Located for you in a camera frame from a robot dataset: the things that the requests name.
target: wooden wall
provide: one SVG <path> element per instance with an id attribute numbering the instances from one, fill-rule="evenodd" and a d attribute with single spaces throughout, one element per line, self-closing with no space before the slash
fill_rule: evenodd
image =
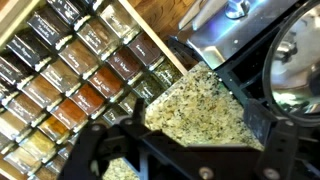
<path id="1" fill-rule="evenodd" d="M 195 0 L 128 0 L 161 39 L 175 35 L 178 22 Z"/>

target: spice rack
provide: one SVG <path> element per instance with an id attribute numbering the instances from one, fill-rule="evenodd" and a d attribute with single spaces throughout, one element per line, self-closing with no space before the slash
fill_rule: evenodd
<path id="1" fill-rule="evenodd" d="M 5 5 L 5 7 L 0 11 L 0 27 L 3 27 L 0 29 L 0 50 L 4 48 L 6 42 L 12 37 L 12 35 L 19 30 L 21 22 L 23 22 L 26 17 L 43 2 L 43 0 L 13 0 Z M 157 44 L 162 53 L 183 75 L 186 74 L 187 70 L 167 48 L 157 34 L 150 28 L 150 26 L 142 19 L 131 4 L 127 0 L 119 0 L 119 2 L 139 24 L 141 29 Z M 27 179 L 26 175 L 22 175 L 9 163 L 4 161 L 3 155 L 0 155 L 0 174 L 8 179 Z"/>

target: metal knob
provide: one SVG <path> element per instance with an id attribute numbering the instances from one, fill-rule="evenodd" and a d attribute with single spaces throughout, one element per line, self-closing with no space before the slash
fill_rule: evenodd
<path id="1" fill-rule="evenodd" d="M 230 19 L 238 19 L 248 14 L 250 3 L 248 0 L 228 0 L 226 16 Z"/>

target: black metal frame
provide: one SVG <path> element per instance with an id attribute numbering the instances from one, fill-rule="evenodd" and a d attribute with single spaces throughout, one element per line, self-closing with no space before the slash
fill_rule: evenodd
<path id="1" fill-rule="evenodd" d="M 251 107 L 264 108 L 255 100 L 251 102 Z M 303 160 L 319 168 L 317 128 L 302 129 L 289 120 L 278 121 L 263 152 L 235 146 L 183 147 L 163 132 L 151 131 L 143 125 L 144 107 L 143 99 L 139 99 L 133 115 L 109 129 L 99 124 L 85 127 L 59 179 L 100 179 L 109 162 L 121 157 L 144 180 L 308 179 L 315 175 L 305 171 L 304 166 L 296 166 L 296 162 Z M 267 111 L 253 112 L 259 118 L 265 117 Z M 265 124 L 269 123 L 268 117 L 271 114 L 263 119 L 267 121 Z M 300 141 L 310 149 L 306 154 L 299 151 Z"/>

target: granite countertop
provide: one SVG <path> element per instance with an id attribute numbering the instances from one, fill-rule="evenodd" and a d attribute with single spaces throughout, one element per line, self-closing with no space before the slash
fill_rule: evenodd
<path id="1" fill-rule="evenodd" d="M 192 144 L 247 144 L 262 148 L 242 122 L 243 108 L 200 62 L 146 110 L 146 126 L 162 129 L 184 146 Z M 104 179 L 138 179 L 123 162 L 115 160 Z"/>

